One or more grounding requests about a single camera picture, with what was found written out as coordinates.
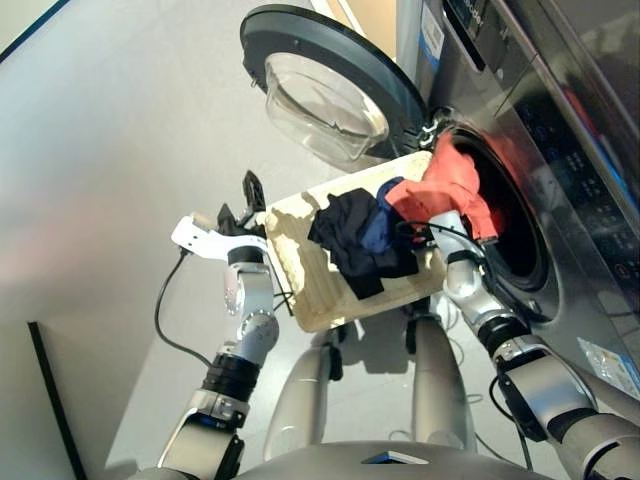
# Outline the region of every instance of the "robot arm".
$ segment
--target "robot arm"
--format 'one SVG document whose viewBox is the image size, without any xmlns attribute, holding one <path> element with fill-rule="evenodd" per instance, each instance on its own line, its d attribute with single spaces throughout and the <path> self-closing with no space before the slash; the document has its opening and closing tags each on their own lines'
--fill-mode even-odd
<svg viewBox="0 0 640 480">
<path fill-rule="evenodd" d="M 262 187 L 251 172 L 243 186 L 248 207 L 240 220 L 225 204 L 217 229 L 205 217 L 192 214 L 183 217 L 171 235 L 189 252 L 227 263 L 224 299 L 239 326 L 236 338 L 220 347 L 202 386 L 193 393 L 157 468 L 132 480 L 226 480 L 237 474 L 244 442 L 236 431 L 244 425 L 260 369 L 279 333 L 271 273 L 264 263 L 264 233 L 260 227 L 245 227 L 254 212 L 264 210 Z"/>
<path fill-rule="evenodd" d="M 482 251 L 463 237 L 457 212 L 438 215 L 431 224 L 444 227 L 431 227 L 447 263 L 444 293 L 487 349 L 520 431 L 549 441 L 571 478 L 637 478 L 640 428 L 598 413 L 575 370 L 485 285 Z"/>
</svg>

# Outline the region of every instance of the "orange cloth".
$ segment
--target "orange cloth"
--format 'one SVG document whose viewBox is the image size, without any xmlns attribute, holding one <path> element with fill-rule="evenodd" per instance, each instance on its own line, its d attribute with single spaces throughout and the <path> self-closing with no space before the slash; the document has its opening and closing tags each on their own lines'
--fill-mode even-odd
<svg viewBox="0 0 640 480">
<path fill-rule="evenodd" d="M 456 150 L 447 132 L 438 139 L 422 181 L 402 181 L 385 200 L 406 221 L 428 222 L 435 215 L 457 210 L 471 222 L 473 238 L 497 237 L 489 206 L 478 194 L 479 189 L 473 159 Z"/>
</svg>

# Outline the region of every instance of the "gray floor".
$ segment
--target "gray floor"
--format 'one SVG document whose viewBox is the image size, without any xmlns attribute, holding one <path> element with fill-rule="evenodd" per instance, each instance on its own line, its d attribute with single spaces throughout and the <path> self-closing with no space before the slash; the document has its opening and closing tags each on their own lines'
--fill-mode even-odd
<svg viewBox="0 0 640 480">
<path fill-rule="evenodd" d="M 152 465 L 203 374 L 151 327 L 175 222 L 213 216 L 224 201 L 239 210 L 247 168 L 269 201 L 339 174 L 282 138 L 250 88 L 238 28 L 260 3 L 73 0 L 0 64 L 2 322 L 44 324 L 91 478 Z M 235 329 L 223 270 L 190 259 L 164 311 L 170 335 L 209 355 Z M 345 378 L 330 386 L 327 441 L 408 429 L 413 364 L 401 322 L 362 322 Z M 243 469 L 260 461 L 277 394 L 309 341 L 294 319 L 280 325 L 241 433 Z M 485 352 L 461 322 L 451 335 L 468 392 L 486 394 Z M 473 410 L 485 440 L 520 462 L 513 427 L 487 399 Z M 564 478 L 549 448 L 532 450 L 538 471 Z"/>
</svg>

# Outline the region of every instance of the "label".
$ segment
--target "label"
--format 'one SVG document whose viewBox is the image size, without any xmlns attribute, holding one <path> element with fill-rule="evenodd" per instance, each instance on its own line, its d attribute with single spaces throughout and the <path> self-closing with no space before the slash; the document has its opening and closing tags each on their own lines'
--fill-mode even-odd
<svg viewBox="0 0 640 480">
<path fill-rule="evenodd" d="M 420 48 L 427 56 L 429 65 L 437 69 L 444 44 L 444 33 L 438 25 L 436 17 L 426 3 L 422 4 L 422 20 L 420 22 Z"/>
<path fill-rule="evenodd" d="M 578 343 L 597 377 L 640 400 L 640 376 L 631 359 L 580 337 Z"/>
</svg>

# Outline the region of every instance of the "blue cloth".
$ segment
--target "blue cloth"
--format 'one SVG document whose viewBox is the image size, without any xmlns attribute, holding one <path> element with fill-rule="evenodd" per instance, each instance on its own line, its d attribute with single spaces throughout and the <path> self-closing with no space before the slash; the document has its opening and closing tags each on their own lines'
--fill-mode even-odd
<svg viewBox="0 0 640 480">
<path fill-rule="evenodd" d="M 371 253 L 383 253 L 393 244 L 394 226 L 398 214 L 384 197 L 389 193 L 389 190 L 403 180 L 402 177 L 394 177 L 387 180 L 378 189 L 376 194 L 378 213 L 373 216 L 362 238 L 360 238 L 360 244 Z"/>
</svg>

